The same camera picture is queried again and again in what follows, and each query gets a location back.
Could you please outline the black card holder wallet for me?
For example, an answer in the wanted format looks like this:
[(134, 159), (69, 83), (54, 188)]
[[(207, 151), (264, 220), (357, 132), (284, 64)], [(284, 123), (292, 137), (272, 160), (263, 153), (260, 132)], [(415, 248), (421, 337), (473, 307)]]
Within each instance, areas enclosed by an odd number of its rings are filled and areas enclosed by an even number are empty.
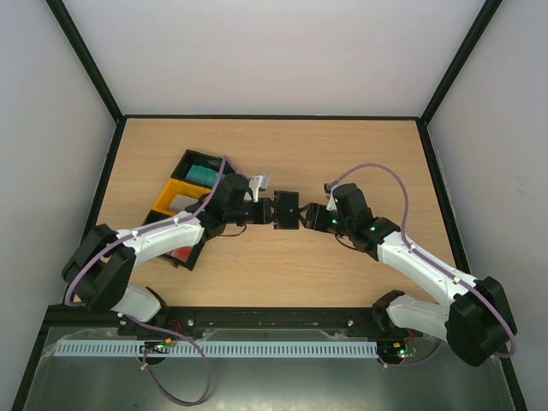
[(275, 229), (299, 229), (298, 192), (277, 190), (274, 192), (274, 220)]

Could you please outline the teal cards stack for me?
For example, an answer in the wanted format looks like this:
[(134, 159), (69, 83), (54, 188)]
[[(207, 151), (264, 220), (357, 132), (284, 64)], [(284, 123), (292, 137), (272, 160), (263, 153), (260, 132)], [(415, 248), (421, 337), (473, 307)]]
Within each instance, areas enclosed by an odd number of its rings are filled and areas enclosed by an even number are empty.
[(202, 165), (193, 164), (189, 168), (185, 179), (192, 183), (210, 188), (215, 184), (217, 171)]

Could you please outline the black bin with teal cards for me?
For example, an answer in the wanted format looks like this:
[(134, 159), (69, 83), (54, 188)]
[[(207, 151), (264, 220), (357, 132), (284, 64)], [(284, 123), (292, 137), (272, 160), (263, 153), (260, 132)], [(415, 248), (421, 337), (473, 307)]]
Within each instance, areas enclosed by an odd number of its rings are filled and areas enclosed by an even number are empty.
[(222, 159), (193, 150), (186, 150), (170, 178), (202, 188), (212, 188)]

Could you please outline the yellow bin with white cards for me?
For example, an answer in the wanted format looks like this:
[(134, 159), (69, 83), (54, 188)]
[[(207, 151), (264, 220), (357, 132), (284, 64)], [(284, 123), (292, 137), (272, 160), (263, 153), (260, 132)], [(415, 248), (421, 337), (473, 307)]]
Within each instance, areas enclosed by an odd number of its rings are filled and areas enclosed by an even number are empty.
[(208, 195), (210, 192), (209, 188), (170, 178), (155, 200), (152, 209), (173, 216), (185, 207), (194, 204), (202, 195)]

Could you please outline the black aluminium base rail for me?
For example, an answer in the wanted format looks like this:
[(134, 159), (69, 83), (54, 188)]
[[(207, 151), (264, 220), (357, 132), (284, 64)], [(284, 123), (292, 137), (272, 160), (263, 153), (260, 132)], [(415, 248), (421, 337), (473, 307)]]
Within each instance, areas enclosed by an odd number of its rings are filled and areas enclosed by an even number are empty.
[[(212, 330), (318, 330), (328, 334), (388, 341), (406, 337), (412, 331), (425, 334), (417, 327), (379, 326), (377, 312), (371, 307), (266, 308), (266, 307), (164, 307), (149, 321), (150, 325), (178, 330), (187, 337), (199, 339)], [(157, 336), (156, 331), (139, 327), (125, 315), (113, 312), (93, 314), (85, 307), (52, 305), (47, 308), (41, 330), (49, 327), (115, 327), (123, 336), (144, 339)]]

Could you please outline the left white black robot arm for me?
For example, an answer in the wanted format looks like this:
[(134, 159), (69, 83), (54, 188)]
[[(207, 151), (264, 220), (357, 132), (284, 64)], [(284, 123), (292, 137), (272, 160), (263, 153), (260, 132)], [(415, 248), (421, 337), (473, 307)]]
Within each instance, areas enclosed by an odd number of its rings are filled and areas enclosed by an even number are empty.
[(176, 249), (202, 247), (229, 224), (269, 223), (269, 202), (259, 196), (269, 182), (265, 174), (246, 178), (231, 173), (215, 182), (206, 197), (171, 217), (132, 229), (96, 226), (63, 268), (65, 304), (150, 321), (163, 303), (152, 290), (131, 284), (133, 270)]

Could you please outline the black cage frame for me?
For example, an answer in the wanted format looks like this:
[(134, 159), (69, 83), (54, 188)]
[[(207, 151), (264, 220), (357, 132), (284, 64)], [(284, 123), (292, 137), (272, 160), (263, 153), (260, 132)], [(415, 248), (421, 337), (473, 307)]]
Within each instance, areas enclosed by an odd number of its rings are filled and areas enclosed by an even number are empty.
[[(86, 71), (100, 98), (103, 100), (104, 105), (115, 121), (116, 128), (112, 135), (109, 150), (107, 152), (104, 167), (99, 178), (98, 187), (95, 191), (92, 205), (86, 220), (86, 225), (83, 233), (87, 234), (91, 228), (91, 224), (98, 219), (98, 211), (104, 200), (104, 194), (106, 192), (107, 183), (110, 179), (110, 174), (115, 162), (116, 154), (120, 142), (122, 139), (122, 131), (126, 125), (130, 115), (122, 114), (110, 89), (108, 88), (104, 77), (101, 75), (100, 70), (93, 60), (91, 53), (89, 52), (85, 40), (80, 35), (80, 32), (74, 23), (72, 16), (70, 15), (66, 5), (62, 1), (48, 1), (46, 3), (51, 10), (52, 15), (57, 20), (58, 26), (63, 31), (64, 36), (70, 43), (74, 53), (80, 60), (80, 64)], [(428, 169), (431, 174), (431, 179), (434, 187), (434, 191), (437, 196), (438, 206), (441, 211), (441, 215), (444, 221), (444, 227), (449, 237), (451, 251), (453, 257), (456, 259), (457, 266), (459, 268), (468, 268), (468, 261), (466, 254), (462, 246), (462, 240), (458, 228), (456, 227), (456, 220), (454, 212), (450, 208), (450, 201), (442, 182), (442, 173), (440, 171), (439, 163), (435, 157), (432, 139), (428, 133), (427, 125), (433, 119), (434, 114), (438, 110), (439, 106), (443, 102), (445, 96), (449, 92), (451, 86), (455, 82), (456, 78), (460, 74), (463, 66), (468, 60), (470, 54), (474, 50), (475, 46), (479, 42), (481, 36), (488, 28), (492, 18), (497, 13), (500, 5), (500, 1), (485, 1), (479, 10), (479, 13), (474, 19), (473, 24), (469, 28), (466, 37), (462, 41), (461, 45), (455, 56), (453, 57), (449, 67), (440, 83), (438, 84), (435, 93), (432, 95), (425, 111), (421, 116), (412, 116), (410, 119), (416, 122), (416, 126), (419, 131), (420, 141), (425, 154)], [(189, 119), (242, 119), (242, 120), (359, 120), (359, 121), (403, 121), (403, 116), (334, 116), (334, 115), (274, 115), (274, 114), (257, 114), (257, 115), (189, 115)], [(36, 369), (39, 364), (39, 355), (42, 354), (42, 349), (45, 345), (45, 332), (49, 330), (50, 326), (48, 320), (52, 314), (67, 313), (69, 310), (64, 305), (55, 305), (52, 309), (48, 310), (45, 315), (45, 320), (40, 326), (40, 331), (36, 337), (35, 344), (33, 345), (33, 351), (29, 357), (27, 367), (23, 374), (20, 387), (15, 396), (12, 409), (22, 410), (25, 402), (27, 401), (31, 383), (36, 375)]]

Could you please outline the red white cards stack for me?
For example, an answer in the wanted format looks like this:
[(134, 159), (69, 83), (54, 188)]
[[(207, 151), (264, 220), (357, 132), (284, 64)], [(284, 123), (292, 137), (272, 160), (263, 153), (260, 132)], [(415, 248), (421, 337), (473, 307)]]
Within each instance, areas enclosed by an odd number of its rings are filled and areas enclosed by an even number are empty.
[(193, 248), (192, 247), (179, 247), (177, 249), (174, 249), (169, 252), (169, 256), (178, 259), (181, 262), (186, 262), (192, 253)]

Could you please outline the black bin with red cards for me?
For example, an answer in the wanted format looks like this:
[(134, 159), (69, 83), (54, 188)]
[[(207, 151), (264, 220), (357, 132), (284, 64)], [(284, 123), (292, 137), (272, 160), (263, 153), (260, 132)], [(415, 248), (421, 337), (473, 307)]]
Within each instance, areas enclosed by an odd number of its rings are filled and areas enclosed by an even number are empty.
[[(148, 225), (150, 223), (157, 223), (160, 220), (164, 220), (168, 217), (168, 214), (164, 214), (160, 211), (150, 210), (143, 224)], [(200, 241), (198, 244), (191, 247), (179, 247), (177, 249), (157, 256), (157, 259), (169, 262), (175, 268), (184, 267), (185, 269), (192, 271), (196, 265), (196, 262), (198, 261), (204, 244), (205, 243), (203, 241)]]

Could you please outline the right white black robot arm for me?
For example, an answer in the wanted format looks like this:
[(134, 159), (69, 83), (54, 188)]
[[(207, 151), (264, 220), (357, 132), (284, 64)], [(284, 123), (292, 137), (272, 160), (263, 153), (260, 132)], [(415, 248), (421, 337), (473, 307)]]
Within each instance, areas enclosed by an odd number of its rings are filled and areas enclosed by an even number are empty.
[(402, 225), (374, 216), (355, 184), (333, 188), (324, 205), (305, 205), (301, 222), (307, 229), (348, 238), (357, 252), (399, 271), (433, 298), (419, 301), (400, 290), (383, 295), (372, 306), (379, 333), (419, 331), (447, 343), (470, 366), (515, 352), (517, 329), (502, 284), (493, 277), (478, 279), (428, 253), (405, 235)]

